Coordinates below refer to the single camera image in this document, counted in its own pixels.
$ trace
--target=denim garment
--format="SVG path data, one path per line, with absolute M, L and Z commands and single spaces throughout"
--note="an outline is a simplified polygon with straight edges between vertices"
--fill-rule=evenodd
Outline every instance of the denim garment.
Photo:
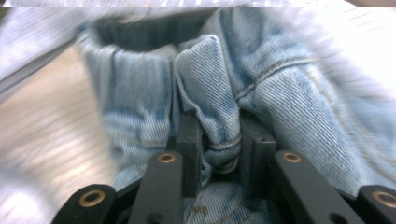
M 241 150 L 240 108 L 258 116 L 280 148 L 303 153 L 331 185 L 350 194 L 362 185 L 396 186 L 391 113 L 345 96 L 268 9 L 104 19 L 82 27 L 78 43 L 120 162 L 116 189 L 144 174 L 149 156 L 177 134 L 181 112 L 196 110 L 208 144 L 204 188 L 186 200 L 188 223 L 269 223 L 266 202 L 245 199 L 227 175 Z

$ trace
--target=brass screw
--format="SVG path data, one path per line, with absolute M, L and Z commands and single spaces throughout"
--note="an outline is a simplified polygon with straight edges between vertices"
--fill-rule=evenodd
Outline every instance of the brass screw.
M 373 197 L 385 206 L 396 208 L 396 196 L 387 192 L 376 190 L 373 192 Z
M 301 158 L 293 153 L 285 153 L 283 155 L 283 159 L 285 159 L 286 161 L 290 161 L 290 162 L 300 162 L 301 161 Z
M 78 203 L 82 207 L 92 207 L 99 204 L 105 198 L 105 195 L 105 192 L 101 189 L 92 189 L 83 194 L 81 198 L 79 198 Z
M 162 154 L 158 159 L 160 162 L 171 162 L 175 160 L 175 156 L 169 153 Z

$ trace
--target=wooden surface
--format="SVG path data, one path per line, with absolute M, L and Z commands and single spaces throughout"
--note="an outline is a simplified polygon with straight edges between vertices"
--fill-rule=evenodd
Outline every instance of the wooden surface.
M 72 47 L 0 104 L 1 171 L 32 179 L 54 211 L 82 187 L 111 184 L 115 163 L 96 104 L 83 61 Z

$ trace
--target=black metal bracket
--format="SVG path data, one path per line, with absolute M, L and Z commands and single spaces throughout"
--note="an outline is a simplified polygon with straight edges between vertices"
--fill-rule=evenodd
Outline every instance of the black metal bracket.
M 304 155 L 276 151 L 276 141 L 252 114 L 241 113 L 239 174 L 246 196 L 267 200 L 275 224 L 396 223 L 396 191 L 365 186 L 357 198 L 334 189 Z M 179 135 L 153 155 L 140 179 L 115 192 L 91 185 L 73 194 L 53 224 L 177 224 L 182 198 L 200 189 L 202 131 L 198 119 L 181 117 Z

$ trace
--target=light blue fabric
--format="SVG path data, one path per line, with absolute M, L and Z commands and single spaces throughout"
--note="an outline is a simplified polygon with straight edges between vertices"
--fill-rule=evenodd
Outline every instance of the light blue fabric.
M 245 199 L 227 176 L 241 150 L 240 108 L 257 115 L 280 148 L 303 153 L 333 186 L 351 194 L 368 184 L 396 187 L 389 110 L 345 96 L 268 9 L 131 24 L 105 19 L 85 25 L 78 43 L 120 162 L 117 189 L 141 177 L 149 156 L 164 150 L 181 112 L 197 111 L 208 138 L 205 186 L 186 203 L 188 223 L 269 222 L 266 202 Z

